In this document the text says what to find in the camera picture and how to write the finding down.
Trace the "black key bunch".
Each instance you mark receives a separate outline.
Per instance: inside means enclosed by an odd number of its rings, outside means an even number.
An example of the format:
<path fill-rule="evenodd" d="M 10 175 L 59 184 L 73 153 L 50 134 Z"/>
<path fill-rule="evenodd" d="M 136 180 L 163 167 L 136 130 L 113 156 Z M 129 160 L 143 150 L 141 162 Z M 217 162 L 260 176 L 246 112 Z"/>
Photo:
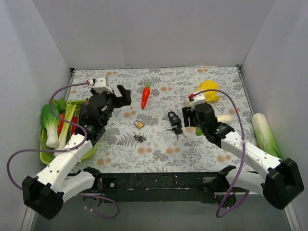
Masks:
<path fill-rule="evenodd" d="M 178 124 L 173 128 L 168 128 L 167 131 L 173 131 L 177 136 L 177 140 L 179 140 L 179 135 L 182 135 L 184 138 L 187 138 L 186 135 L 183 134 L 182 125 Z"/>

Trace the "black padlock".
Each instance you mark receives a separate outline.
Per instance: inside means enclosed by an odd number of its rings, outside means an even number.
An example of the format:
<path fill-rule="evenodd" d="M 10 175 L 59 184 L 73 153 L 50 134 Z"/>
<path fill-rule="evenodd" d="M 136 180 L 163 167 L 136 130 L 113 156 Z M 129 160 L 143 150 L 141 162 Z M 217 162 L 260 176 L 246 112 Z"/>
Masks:
<path fill-rule="evenodd" d="M 177 126 L 181 124 L 181 119 L 173 111 L 168 112 L 167 116 L 168 116 L 171 126 Z"/>

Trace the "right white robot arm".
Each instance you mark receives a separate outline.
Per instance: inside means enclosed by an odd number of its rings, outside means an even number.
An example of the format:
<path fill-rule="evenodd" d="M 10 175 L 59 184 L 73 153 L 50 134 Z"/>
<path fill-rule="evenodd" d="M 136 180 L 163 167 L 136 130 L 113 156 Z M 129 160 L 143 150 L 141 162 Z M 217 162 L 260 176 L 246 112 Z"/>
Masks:
<path fill-rule="evenodd" d="M 241 172 L 236 178 L 237 168 L 227 166 L 218 175 L 205 183 L 213 192 L 229 191 L 233 187 L 258 193 L 276 209 L 283 210 L 304 190 L 304 184 L 297 163 L 291 158 L 282 160 L 259 149 L 241 136 L 229 125 L 221 123 L 214 109 L 207 103 L 182 108 L 185 127 L 198 127 L 206 139 L 238 158 L 254 171 Z"/>

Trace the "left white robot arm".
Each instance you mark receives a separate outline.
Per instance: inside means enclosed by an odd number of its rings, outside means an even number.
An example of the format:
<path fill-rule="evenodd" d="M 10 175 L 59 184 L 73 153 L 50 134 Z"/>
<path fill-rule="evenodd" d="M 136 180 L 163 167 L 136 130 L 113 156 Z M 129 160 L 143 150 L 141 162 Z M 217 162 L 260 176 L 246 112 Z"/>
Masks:
<path fill-rule="evenodd" d="M 24 204 L 46 219 L 54 218 L 63 204 L 84 190 L 95 193 L 102 188 L 100 172 L 91 167 L 66 179 L 72 168 L 93 148 L 105 133 L 105 126 L 114 109 L 131 104 L 131 91 L 117 86 L 120 96 L 113 90 L 94 87 L 86 110 L 79 118 L 80 128 L 47 167 L 35 177 L 27 176 L 22 182 Z"/>

